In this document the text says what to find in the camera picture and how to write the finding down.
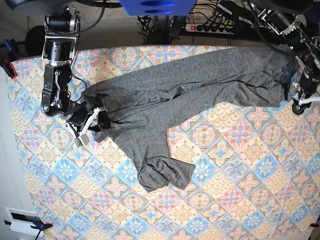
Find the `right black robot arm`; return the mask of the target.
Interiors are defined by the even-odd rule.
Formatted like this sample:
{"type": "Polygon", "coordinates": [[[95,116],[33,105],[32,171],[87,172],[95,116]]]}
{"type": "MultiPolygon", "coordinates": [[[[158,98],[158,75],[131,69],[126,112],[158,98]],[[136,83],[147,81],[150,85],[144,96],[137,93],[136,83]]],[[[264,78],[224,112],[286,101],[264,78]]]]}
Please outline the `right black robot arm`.
{"type": "Polygon", "coordinates": [[[79,12],[70,8],[56,16],[45,16],[45,40],[42,57],[48,60],[44,70],[41,108],[49,117],[59,116],[75,135],[77,147],[88,145],[88,131],[100,132],[111,126],[107,110],[98,97],[71,99],[68,84],[75,75],[72,62],[79,44],[79,12]]]}

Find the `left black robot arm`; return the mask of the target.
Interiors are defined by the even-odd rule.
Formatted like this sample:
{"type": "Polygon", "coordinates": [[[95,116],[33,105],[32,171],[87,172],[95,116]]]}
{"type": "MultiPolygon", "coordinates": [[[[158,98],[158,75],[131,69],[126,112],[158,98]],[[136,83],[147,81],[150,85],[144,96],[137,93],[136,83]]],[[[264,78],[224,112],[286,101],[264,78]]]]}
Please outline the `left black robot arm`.
{"type": "Polygon", "coordinates": [[[271,1],[264,3],[262,0],[247,0],[246,3],[254,17],[254,28],[267,47],[282,55],[299,57],[304,63],[299,82],[293,83],[294,92],[291,94],[292,111],[301,115],[311,103],[320,101],[318,96],[314,96],[320,85],[320,37],[312,36],[298,20],[298,15],[304,14],[312,2],[297,10],[271,1]],[[289,50],[276,48],[265,39],[260,31],[260,26],[265,25],[283,37],[289,50]]]}

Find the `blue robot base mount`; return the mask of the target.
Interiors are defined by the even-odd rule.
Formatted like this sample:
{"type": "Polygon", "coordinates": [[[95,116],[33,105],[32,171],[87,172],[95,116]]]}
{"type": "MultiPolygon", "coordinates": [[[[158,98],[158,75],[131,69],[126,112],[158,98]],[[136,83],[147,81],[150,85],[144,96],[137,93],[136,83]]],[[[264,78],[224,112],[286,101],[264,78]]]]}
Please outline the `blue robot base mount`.
{"type": "Polygon", "coordinates": [[[196,0],[119,0],[129,16],[187,16],[196,0]]]}

